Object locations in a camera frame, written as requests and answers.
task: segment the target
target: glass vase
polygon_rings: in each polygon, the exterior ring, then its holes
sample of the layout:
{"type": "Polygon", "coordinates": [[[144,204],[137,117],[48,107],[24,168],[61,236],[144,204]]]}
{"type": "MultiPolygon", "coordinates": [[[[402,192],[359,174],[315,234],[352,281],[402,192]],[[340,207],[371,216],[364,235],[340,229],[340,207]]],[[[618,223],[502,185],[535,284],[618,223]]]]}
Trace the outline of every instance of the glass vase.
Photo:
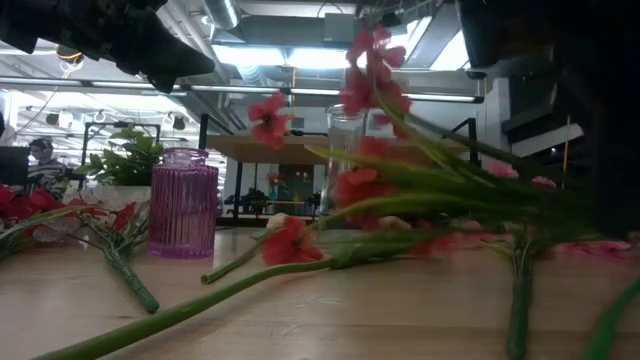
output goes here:
{"type": "Polygon", "coordinates": [[[205,165],[208,156],[204,150],[169,148],[164,164],[153,168],[150,254],[190,259],[213,255],[218,169],[205,165]]]}
{"type": "MultiPolygon", "coordinates": [[[[360,139],[364,136],[365,112],[346,114],[344,105],[334,105],[325,110],[329,135],[329,150],[358,152],[360,139]]],[[[333,187],[338,174],[351,170],[352,164],[339,159],[330,158],[327,167],[327,177],[322,188],[320,198],[320,214],[327,215],[335,211],[332,199],[333,187]]]]}

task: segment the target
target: potted plant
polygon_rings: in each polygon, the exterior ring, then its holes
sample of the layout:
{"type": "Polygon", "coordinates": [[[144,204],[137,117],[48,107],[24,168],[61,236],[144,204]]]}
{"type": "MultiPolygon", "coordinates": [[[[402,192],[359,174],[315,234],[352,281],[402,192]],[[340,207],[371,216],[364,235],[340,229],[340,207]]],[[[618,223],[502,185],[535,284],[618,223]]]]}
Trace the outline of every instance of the potted plant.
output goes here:
{"type": "Polygon", "coordinates": [[[160,163],[164,148],[154,144],[153,138],[130,126],[111,139],[123,139],[122,144],[127,156],[121,156],[111,150],[103,150],[103,158],[89,155],[89,164],[78,168],[79,173],[95,176],[101,184],[115,187],[121,197],[134,197],[132,201],[148,200],[151,194],[151,171],[160,163]]]}

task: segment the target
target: green flower stem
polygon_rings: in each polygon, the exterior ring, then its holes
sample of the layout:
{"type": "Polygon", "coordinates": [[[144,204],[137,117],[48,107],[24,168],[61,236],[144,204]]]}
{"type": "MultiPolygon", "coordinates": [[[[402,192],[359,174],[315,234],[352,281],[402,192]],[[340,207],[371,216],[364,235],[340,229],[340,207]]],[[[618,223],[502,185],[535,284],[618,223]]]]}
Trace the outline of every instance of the green flower stem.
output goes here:
{"type": "Polygon", "coordinates": [[[221,277],[231,272],[233,269],[251,260],[255,256],[258,249],[260,249],[262,244],[264,244],[264,239],[266,239],[266,237],[263,237],[262,239],[258,239],[247,251],[242,253],[242,255],[237,257],[235,260],[229,263],[226,263],[222,266],[218,266],[217,268],[211,270],[210,272],[202,275],[200,277],[200,282],[202,284],[211,284],[212,282],[220,279],[221,277]]]}
{"type": "Polygon", "coordinates": [[[618,319],[622,316],[627,305],[638,294],[640,294],[640,279],[634,281],[604,313],[596,327],[589,348],[580,356],[580,360],[606,360],[611,358],[618,319]]]}
{"type": "Polygon", "coordinates": [[[108,333],[98,335],[81,343],[44,354],[36,359],[96,359],[145,339],[151,335],[157,334],[162,330],[168,329],[261,281],[278,275],[322,270],[329,268],[331,265],[332,260],[327,259],[308,264],[291,264],[270,267],[242,280],[221,287],[210,294],[189,300],[155,315],[148,316],[144,319],[125,325],[119,329],[112,330],[108,333]]]}
{"type": "Polygon", "coordinates": [[[529,307],[533,294],[532,262],[528,255],[514,262],[513,298],[507,339],[509,360],[522,360],[527,353],[529,333],[529,307]]]}
{"type": "Polygon", "coordinates": [[[140,281],[138,275],[129,267],[127,259],[122,256],[117,250],[108,248],[105,250],[105,256],[107,261],[122,277],[129,289],[133,291],[136,298],[140,301],[142,306],[149,314],[154,314],[158,311],[160,304],[158,300],[151,294],[149,289],[140,281]]]}

